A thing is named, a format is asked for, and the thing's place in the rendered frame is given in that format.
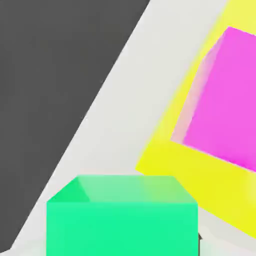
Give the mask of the small magenta cube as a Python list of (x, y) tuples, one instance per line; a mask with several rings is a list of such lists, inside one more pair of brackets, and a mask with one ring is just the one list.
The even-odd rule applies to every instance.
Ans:
[(198, 67), (171, 140), (256, 172), (256, 35), (223, 32)]

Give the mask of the large yellow box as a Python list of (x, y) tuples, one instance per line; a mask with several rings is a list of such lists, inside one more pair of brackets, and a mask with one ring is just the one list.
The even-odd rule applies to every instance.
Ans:
[(228, 26), (256, 34), (256, 0), (228, 0), (136, 164), (145, 175), (172, 175), (207, 212), (256, 238), (256, 172), (171, 141), (200, 62)]

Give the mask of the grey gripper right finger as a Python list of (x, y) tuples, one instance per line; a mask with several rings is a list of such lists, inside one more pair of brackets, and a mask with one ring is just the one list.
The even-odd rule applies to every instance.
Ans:
[(199, 256), (222, 256), (222, 249), (218, 240), (213, 235), (202, 235), (198, 233), (198, 255)]

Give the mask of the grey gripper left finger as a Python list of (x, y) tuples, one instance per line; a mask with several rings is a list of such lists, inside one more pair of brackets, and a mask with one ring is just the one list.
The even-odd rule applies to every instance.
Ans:
[(23, 251), (23, 256), (46, 256), (46, 240), (40, 239), (31, 242)]

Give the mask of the small green cube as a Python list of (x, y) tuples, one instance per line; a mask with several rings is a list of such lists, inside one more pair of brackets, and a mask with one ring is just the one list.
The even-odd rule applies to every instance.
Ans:
[(47, 201), (46, 256), (199, 256), (198, 204), (169, 175), (79, 175)]

